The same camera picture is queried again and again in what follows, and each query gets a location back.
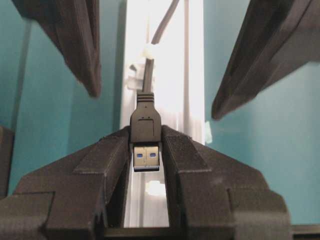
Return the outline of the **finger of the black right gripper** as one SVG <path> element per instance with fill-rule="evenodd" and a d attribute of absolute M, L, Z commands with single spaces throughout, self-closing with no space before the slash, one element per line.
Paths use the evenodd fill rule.
<path fill-rule="evenodd" d="M 91 97 L 101 94 L 100 2 L 15 0 L 24 18 L 35 20 L 62 54 Z"/>
<path fill-rule="evenodd" d="M 252 0 L 214 98 L 223 118 L 303 65 L 320 61 L 318 0 Z"/>

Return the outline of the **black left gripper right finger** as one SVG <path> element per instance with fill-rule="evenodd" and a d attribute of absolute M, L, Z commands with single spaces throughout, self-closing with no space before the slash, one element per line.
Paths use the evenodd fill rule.
<path fill-rule="evenodd" d="M 190 240 L 290 240 L 283 197 L 262 173 L 162 127 L 169 225 Z"/>

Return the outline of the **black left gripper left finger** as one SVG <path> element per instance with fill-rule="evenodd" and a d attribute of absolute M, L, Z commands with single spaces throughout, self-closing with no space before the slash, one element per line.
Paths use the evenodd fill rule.
<path fill-rule="evenodd" d="M 129 127 L 21 178 L 0 202 L 3 240 L 95 240 L 124 225 Z"/>

